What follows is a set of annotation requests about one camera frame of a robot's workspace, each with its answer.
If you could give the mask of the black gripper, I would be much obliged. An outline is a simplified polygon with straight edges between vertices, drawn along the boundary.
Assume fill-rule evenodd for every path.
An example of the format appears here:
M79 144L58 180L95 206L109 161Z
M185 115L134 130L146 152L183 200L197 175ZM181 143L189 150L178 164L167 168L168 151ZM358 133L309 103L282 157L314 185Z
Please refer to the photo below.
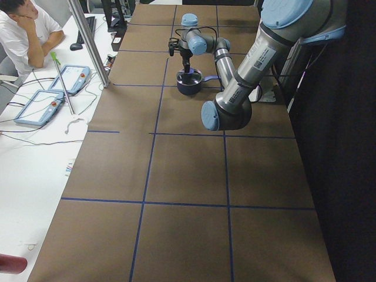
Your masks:
M189 73L190 72L190 58L193 56L193 54L190 51L190 49L181 48L180 55L182 57L182 64L184 67L184 72Z

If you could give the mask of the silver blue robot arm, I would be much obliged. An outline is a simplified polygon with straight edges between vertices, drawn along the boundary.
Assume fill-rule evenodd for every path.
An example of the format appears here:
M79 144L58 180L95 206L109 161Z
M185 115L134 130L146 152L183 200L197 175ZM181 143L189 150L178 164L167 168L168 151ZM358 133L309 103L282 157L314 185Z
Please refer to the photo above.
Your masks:
M178 41L185 73L191 73L193 55L212 53L224 86L213 101L202 106L201 118L207 130L237 130L251 118L249 95L273 63L288 54L296 42L324 44L340 39L345 31L347 1L264 1L257 36L238 68L230 58L230 42L204 35L195 14L184 14Z

